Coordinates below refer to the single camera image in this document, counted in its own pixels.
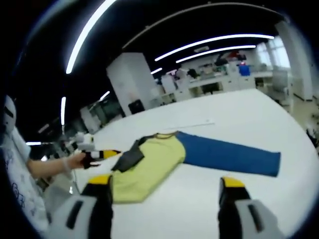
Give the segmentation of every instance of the black ceiling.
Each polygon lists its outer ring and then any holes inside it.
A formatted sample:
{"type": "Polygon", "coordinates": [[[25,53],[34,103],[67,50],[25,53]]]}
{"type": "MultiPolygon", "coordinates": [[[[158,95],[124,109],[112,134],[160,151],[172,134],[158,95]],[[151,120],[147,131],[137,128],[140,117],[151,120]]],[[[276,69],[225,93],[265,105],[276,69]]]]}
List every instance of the black ceiling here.
{"type": "MultiPolygon", "coordinates": [[[[11,19],[16,31],[6,76],[9,93],[16,98],[18,127],[27,140],[36,140],[36,131],[60,114],[62,96],[67,97],[66,122],[79,114],[81,107],[100,98],[112,86],[106,66],[122,52],[122,47],[136,34],[156,21],[189,7],[206,4],[203,0],[117,0],[91,30],[72,74],[66,75],[68,57],[83,26],[102,0],[78,0],[46,22],[24,49],[13,76],[18,49],[28,31],[51,0],[33,0],[20,8],[11,19]]],[[[151,69],[170,67],[175,60],[193,54],[185,50],[159,62],[154,59],[183,45],[228,34],[256,33],[276,35],[274,24],[281,17],[266,10],[248,6],[214,6],[173,17],[133,41],[125,51],[143,52],[151,69]]],[[[257,44],[256,39],[233,39],[209,44],[211,49],[238,44],[257,44]]]]}

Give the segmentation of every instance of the person's hand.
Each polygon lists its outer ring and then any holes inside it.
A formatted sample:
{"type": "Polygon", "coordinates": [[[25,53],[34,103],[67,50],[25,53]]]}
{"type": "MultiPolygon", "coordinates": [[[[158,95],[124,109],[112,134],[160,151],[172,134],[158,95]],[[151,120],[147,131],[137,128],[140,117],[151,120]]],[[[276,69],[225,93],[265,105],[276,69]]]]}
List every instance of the person's hand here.
{"type": "Polygon", "coordinates": [[[83,164],[81,161],[85,157],[85,153],[77,153],[75,155],[71,155],[68,158],[68,164],[70,169],[83,168],[83,164]]]}

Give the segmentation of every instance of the person's arm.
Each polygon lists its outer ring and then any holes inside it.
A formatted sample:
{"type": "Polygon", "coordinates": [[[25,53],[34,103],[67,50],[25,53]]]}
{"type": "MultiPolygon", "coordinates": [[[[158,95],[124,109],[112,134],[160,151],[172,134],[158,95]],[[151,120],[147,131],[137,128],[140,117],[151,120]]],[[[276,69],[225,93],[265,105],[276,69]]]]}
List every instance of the person's arm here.
{"type": "MultiPolygon", "coordinates": [[[[67,166],[70,170],[83,168],[81,160],[85,157],[85,153],[78,153],[66,158],[67,166]]],[[[29,172],[33,178],[50,177],[67,171],[63,162],[63,158],[42,162],[40,160],[29,159],[26,163],[29,172]]]]}

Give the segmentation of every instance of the person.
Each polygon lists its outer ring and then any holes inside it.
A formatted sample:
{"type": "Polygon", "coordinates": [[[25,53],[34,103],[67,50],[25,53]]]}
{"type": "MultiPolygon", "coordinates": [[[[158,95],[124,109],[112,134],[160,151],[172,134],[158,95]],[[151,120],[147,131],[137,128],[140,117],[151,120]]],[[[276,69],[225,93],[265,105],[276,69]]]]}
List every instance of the person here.
{"type": "Polygon", "coordinates": [[[24,214],[37,232],[43,236],[49,222],[44,201],[39,188],[35,184],[35,179],[83,168],[81,160],[85,157],[85,154],[78,153],[46,162],[30,159],[31,149],[26,145],[15,127],[16,109],[9,96],[6,96],[3,112],[1,132],[4,137],[1,150],[4,155],[9,181],[24,214]]]}

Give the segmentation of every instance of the white tabletop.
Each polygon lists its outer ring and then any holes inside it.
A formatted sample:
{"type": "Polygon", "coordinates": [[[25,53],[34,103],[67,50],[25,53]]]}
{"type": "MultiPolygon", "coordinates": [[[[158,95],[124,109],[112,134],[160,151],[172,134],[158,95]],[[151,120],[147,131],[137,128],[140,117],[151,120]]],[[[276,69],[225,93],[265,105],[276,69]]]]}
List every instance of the white tabletop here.
{"type": "MultiPolygon", "coordinates": [[[[318,155],[298,123],[257,90],[195,98],[121,119],[96,133],[96,146],[128,150],[135,139],[172,131],[167,128],[187,124],[190,119],[197,123],[210,119],[210,124],[176,129],[280,151],[278,177],[181,164],[143,203],[113,206],[112,238],[218,238],[219,179],[225,175],[241,180],[251,197],[261,200],[274,213],[284,235],[298,230],[319,191],[318,155]]],[[[83,189],[91,176],[110,172],[116,160],[114,157],[98,168],[77,170],[79,188],[83,189]]]]}

